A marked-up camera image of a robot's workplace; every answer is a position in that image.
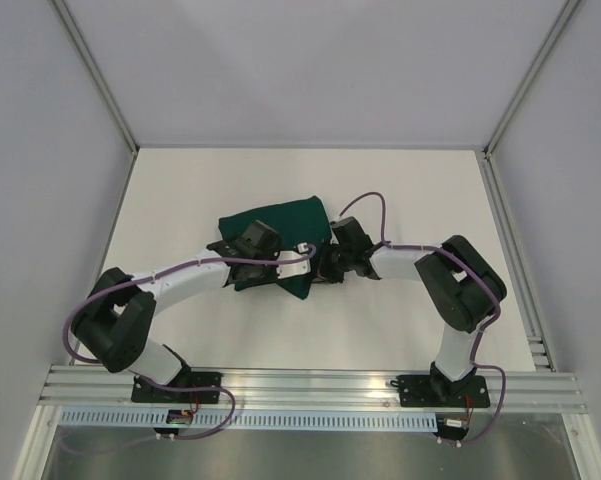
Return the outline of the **dark green surgical drape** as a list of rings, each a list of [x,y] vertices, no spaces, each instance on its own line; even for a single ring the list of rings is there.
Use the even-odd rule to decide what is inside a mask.
[[[264,254],[241,253],[239,258],[277,260],[276,252],[290,250],[300,243],[316,247],[311,266],[317,265],[323,243],[331,239],[329,220],[322,201],[312,196],[246,210],[218,220],[223,241],[233,244],[252,223],[259,221],[278,234],[276,250],[265,250]],[[306,275],[278,280],[275,284],[292,296],[305,300],[311,289],[313,271]]]

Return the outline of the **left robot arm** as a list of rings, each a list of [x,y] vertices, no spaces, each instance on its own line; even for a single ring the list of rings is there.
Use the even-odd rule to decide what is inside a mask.
[[[207,246],[182,268],[130,275],[115,267],[100,277],[69,331],[109,372],[128,370],[154,382],[166,400],[189,389],[187,364],[172,349],[149,338],[164,310],[208,291],[247,280],[273,280],[282,243],[268,225],[252,222],[244,232]]]

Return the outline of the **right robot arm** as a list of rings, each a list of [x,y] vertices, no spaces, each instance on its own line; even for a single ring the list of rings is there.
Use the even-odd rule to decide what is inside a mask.
[[[375,243],[358,220],[331,224],[335,239],[324,244],[318,282],[341,283],[348,272],[370,280],[422,283],[445,323],[440,350],[430,368],[436,401],[455,404],[479,368],[476,355],[488,326],[500,315],[507,288],[495,270],[462,235],[439,245]]]

